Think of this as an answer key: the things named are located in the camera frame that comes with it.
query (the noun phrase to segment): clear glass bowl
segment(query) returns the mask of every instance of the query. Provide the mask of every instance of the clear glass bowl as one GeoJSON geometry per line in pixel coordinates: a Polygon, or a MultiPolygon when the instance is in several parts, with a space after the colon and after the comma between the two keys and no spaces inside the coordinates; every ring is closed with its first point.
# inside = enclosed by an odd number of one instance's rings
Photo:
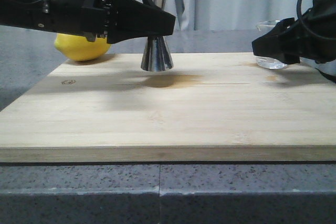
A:
{"type": "MultiPolygon", "coordinates": [[[[266,34],[269,31],[271,31],[278,22],[279,20],[263,21],[263,22],[259,22],[256,27],[260,33],[266,34]]],[[[269,58],[269,57],[257,56],[256,60],[259,66],[263,68],[268,68],[268,69],[281,69],[287,66],[281,61],[277,59],[269,58]]]]}

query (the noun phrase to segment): gray table surface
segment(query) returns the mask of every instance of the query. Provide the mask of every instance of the gray table surface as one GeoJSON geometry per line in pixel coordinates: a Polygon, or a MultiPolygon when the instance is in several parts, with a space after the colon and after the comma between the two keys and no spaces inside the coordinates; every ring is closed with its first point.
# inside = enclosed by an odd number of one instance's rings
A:
{"type": "MultiPolygon", "coordinates": [[[[248,52],[257,36],[254,30],[177,31],[167,40],[171,52],[248,52]]],[[[66,60],[54,48],[55,37],[0,27],[0,110],[66,60]]],[[[124,41],[112,45],[109,53],[142,52],[143,45],[143,38],[124,41]]],[[[0,166],[0,223],[111,223],[111,219],[113,223],[336,223],[336,166],[0,166]]]]}

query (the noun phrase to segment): black cable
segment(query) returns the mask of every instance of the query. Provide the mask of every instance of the black cable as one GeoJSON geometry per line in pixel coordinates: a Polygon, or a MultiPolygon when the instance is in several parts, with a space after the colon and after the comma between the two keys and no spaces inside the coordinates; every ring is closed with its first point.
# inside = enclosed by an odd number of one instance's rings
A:
{"type": "Polygon", "coordinates": [[[303,15],[302,15],[302,0],[298,0],[297,5],[296,5],[296,13],[298,16],[298,20],[301,23],[301,25],[303,26],[303,28],[313,37],[321,39],[321,40],[332,40],[332,41],[336,41],[336,38],[331,38],[331,37],[325,37],[322,35],[319,35],[317,33],[315,33],[313,30],[311,30],[305,20],[303,19],[303,15]]]}

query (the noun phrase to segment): lemon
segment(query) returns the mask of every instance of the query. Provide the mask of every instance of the lemon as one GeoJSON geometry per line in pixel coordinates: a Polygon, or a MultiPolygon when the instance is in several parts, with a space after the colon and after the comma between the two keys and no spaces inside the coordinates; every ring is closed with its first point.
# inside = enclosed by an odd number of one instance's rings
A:
{"type": "Polygon", "coordinates": [[[74,61],[97,59],[111,47],[107,44],[106,38],[97,38],[95,42],[88,42],[85,37],[68,34],[57,34],[54,46],[74,61]]]}

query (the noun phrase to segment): wood grain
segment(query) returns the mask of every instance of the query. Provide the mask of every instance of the wood grain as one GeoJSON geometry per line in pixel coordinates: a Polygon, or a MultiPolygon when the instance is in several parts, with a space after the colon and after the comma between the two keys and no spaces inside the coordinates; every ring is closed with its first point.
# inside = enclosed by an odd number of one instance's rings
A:
{"type": "Polygon", "coordinates": [[[251,53],[66,61],[0,112],[0,162],[336,160],[336,85],[251,53]]]}

